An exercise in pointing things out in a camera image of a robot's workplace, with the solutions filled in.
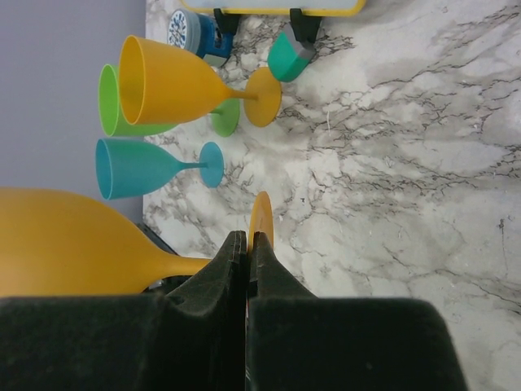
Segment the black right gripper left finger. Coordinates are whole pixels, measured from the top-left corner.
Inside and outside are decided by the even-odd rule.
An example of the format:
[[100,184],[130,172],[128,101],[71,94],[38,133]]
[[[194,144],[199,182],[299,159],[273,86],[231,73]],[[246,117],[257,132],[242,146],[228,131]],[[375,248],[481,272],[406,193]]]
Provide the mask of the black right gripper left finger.
[[7,298],[4,390],[242,390],[247,236],[167,295]]

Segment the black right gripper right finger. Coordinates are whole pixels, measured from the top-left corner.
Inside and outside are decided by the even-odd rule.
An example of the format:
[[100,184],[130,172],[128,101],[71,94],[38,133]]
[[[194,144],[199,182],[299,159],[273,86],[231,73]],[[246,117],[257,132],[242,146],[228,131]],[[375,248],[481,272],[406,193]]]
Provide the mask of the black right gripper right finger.
[[252,389],[466,389],[449,330],[431,303],[316,297],[278,261],[262,232],[254,237],[252,273]]

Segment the yellow plastic wine glass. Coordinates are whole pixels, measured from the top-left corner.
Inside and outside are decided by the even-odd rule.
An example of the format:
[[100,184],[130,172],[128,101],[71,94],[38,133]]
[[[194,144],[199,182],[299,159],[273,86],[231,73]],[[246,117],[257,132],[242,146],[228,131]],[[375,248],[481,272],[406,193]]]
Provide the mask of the yellow plastic wine glass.
[[157,254],[123,214],[52,189],[1,189],[1,297],[139,294],[168,276],[196,275],[207,258]]

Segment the blue plastic wine glass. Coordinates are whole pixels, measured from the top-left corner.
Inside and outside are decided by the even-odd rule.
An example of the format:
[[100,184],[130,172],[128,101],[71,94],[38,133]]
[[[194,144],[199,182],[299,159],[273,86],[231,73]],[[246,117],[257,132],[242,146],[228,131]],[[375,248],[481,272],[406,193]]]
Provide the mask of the blue plastic wine glass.
[[205,143],[199,160],[186,163],[144,141],[101,138],[96,144],[95,170],[105,200],[152,193],[185,169],[197,169],[205,186],[217,187],[224,176],[221,149],[214,142]]

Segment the green plastic wine glass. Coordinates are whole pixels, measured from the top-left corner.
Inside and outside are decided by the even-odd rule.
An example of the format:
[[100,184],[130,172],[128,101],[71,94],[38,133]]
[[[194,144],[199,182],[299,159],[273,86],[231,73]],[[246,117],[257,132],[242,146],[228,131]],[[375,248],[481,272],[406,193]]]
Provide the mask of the green plastic wine glass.
[[[177,124],[131,125],[124,117],[119,96],[118,67],[105,64],[99,75],[99,118],[103,132],[108,137],[146,137],[170,131]],[[227,99],[210,112],[212,128],[221,137],[235,132],[239,123],[240,103]]]

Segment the orange plastic wine glass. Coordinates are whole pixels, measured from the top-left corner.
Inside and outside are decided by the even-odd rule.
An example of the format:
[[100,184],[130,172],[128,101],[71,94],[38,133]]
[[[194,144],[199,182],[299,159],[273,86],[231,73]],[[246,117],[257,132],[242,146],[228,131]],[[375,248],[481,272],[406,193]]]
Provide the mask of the orange plastic wine glass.
[[132,125],[180,124],[199,119],[227,99],[242,99],[248,120],[266,127],[278,115],[282,86],[267,67],[244,90],[234,90],[197,55],[129,35],[120,51],[119,95]]

